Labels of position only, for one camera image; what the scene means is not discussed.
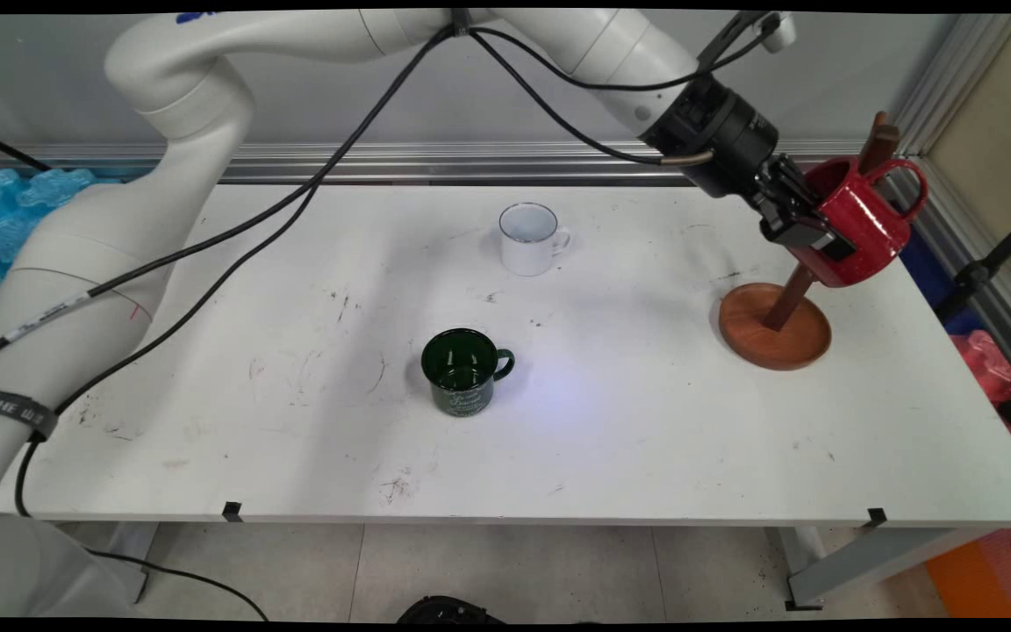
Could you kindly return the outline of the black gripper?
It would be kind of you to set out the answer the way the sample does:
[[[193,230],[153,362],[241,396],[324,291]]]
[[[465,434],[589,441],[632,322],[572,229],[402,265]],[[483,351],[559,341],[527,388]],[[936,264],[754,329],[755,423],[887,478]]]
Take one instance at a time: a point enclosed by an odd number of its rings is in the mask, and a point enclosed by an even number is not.
[[[834,262],[857,252],[826,220],[809,216],[823,196],[792,157],[776,154],[778,129],[714,77],[691,80],[643,141],[667,159],[710,153],[711,160],[679,171],[708,196],[737,196],[761,212],[767,241]]]

